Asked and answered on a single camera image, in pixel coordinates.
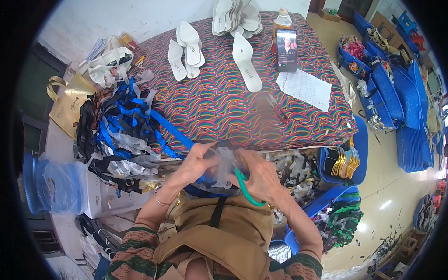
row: patterned shirt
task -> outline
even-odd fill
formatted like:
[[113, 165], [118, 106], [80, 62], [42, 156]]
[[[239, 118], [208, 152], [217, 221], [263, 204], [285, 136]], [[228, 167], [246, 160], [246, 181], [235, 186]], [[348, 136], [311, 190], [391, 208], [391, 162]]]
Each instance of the patterned shirt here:
[[[119, 252], [111, 261], [106, 280], [156, 280], [171, 267], [188, 259], [193, 252], [175, 253], [160, 265], [152, 261], [159, 238], [151, 228], [139, 224], [132, 227], [123, 238]], [[213, 280], [237, 280], [228, 269], [213, 261]], [[298, 253], [283, 263], [271, 259], [265, 280], [318, 280], [322, 275], [320, 262], [307, 254]]]

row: hand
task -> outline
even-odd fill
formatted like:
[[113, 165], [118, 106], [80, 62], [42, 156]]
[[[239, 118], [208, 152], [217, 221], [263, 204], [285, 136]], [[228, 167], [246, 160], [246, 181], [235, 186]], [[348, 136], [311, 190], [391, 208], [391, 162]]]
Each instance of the hand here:
[[220, 161], [218, 156], [209, 159], [203, 158], [208, 148], [214, 144], [194, 144], [182, 165], [169, 178], [170, 183], [174, 183], [179, 188], [184, 188], [186, 185], [195, 182], [208, 168], [218, 165]]
[[[274, 164], [255, 151], [237, 149], [236, 153], [241, 156], [244, 166], [250, 171], [249, 180], [245, 182], [247, 191], [252, 196], [276, 206], [276, 198], [285, 194], [287, 189], [280, 184]], [[240, 187], [235, 175], [229, 174], [228, 179]]]

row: brown apron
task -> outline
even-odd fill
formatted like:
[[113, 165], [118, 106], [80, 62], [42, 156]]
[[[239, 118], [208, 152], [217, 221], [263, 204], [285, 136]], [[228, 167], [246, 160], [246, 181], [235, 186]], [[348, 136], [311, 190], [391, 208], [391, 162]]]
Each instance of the brown apron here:
[[174, 215], [177, 234], [154, 251], [157, 264], [186, 245], [227, 268], [239, 279], [265, 279], [270, 259], [273, 215], [243, 195], [188, 200], [181, 192]]

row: green scissors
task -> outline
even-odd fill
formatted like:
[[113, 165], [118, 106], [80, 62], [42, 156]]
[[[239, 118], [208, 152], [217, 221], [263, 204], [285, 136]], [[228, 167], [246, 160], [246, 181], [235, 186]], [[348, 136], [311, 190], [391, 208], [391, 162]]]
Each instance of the green scissors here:
[[249, 200], [250, 203], [254, 204], [255, 206], [261, 207], [265, 205], [266, 201], [258, 202], [250, 195], [244, 183], [245, 181], [247, 181], [247, 177], [243, 173], [241, 173], [240, 169], [238, 169], [238, 166], [235, 163], [233, 163], [233, 165], [235, 167], [235, 175], [237, 176], [238, 183], [240, 184], [240, 189], [243, 192], [243, 195], [247, 198], [247, 200]]

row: handwritten paper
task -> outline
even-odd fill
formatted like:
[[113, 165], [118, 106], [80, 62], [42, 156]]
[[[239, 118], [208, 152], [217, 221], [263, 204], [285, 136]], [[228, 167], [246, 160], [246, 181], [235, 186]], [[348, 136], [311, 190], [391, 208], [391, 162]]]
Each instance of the handwritten paper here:
[[297, 69], [295, 73], [280, 72], [277, 84], [282, 92], [328, 112], [332, 85]]

